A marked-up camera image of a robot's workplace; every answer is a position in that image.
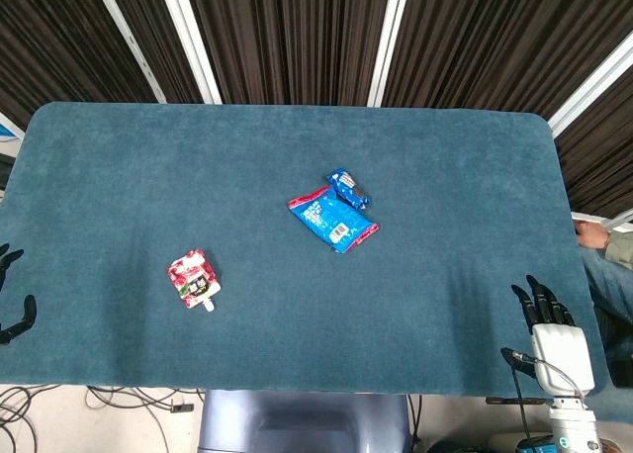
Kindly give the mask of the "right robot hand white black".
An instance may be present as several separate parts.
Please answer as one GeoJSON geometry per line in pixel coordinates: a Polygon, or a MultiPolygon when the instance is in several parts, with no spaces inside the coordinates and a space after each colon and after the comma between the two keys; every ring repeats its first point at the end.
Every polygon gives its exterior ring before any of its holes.
{"type": "Polygon", "coordinates": [[[527,275],[529,291],[511,287],[519,300],[532,346],[530,354],[503,347],[505,362],[536,380],[554,398],[583,400],[595,387],[585,332],[552,290],[527,275]]]}

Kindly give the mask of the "bystander bare hand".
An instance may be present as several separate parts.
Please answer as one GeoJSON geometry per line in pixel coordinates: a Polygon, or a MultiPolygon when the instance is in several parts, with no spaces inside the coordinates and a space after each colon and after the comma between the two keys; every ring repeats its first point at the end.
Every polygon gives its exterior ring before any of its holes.
{"type": "Polygon", "coordinates": [[[605,250],[609,244],[609,231],[599,223],[574,220],[577,240],[580,246],[605,250]]]}

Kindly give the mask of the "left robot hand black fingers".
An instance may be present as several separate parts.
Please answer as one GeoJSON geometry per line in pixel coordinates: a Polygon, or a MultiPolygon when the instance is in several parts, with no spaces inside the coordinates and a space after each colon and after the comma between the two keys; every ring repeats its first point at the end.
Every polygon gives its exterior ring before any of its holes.
{"type": "MultiPolygon", "coordinates": [[[[11,265],[17,261],[23,254],[23,249],[9,251],[10,244],[3,243],[1,245],[1,284],[0,288],[4,287],[6,280],[6,274],[11,265]]],[[[24,334],[30,330],[37,319],[37,301],[33,295],[28,295],[24,299],[24,314],[22,318],[15,324],[1,328],[1,345],[6,346],[11,343],[12,340],[18,336],[24,334]]]]}

